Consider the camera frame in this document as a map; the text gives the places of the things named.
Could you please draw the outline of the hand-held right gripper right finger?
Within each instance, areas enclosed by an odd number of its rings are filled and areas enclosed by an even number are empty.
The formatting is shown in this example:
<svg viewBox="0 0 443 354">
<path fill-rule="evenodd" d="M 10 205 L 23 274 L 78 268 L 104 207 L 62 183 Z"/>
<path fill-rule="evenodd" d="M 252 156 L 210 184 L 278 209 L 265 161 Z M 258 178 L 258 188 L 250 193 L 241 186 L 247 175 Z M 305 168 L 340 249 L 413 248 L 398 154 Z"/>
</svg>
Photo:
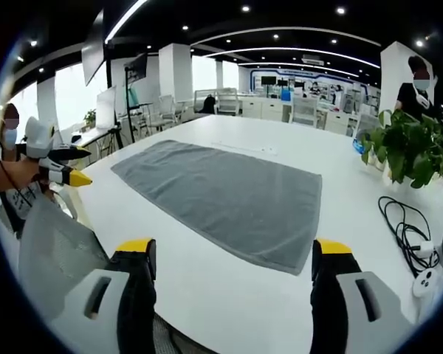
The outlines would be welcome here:
<svg viewBox="0 0 443 354">
<path fill-rule="evenodd" d="M 412 331 L 399 297 L 336 241 L 313 242 L 310 302 L 311 353 L 392 353 Z"/>
</svg>

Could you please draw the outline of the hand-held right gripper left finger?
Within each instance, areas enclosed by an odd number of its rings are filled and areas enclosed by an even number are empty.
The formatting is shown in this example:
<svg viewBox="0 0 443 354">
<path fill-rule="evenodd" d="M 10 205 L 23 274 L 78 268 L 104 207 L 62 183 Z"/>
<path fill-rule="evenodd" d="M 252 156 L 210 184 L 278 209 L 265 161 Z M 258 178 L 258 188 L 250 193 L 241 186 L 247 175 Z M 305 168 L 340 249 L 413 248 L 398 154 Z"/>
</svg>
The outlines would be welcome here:
<svg viewBox="0 0 443 354">
<path fill-rule="evenodd" d="M 74 353 L 154 353 L 156 241 L 121 244 L 64 298 L 52 329 Z"/>
</svg>

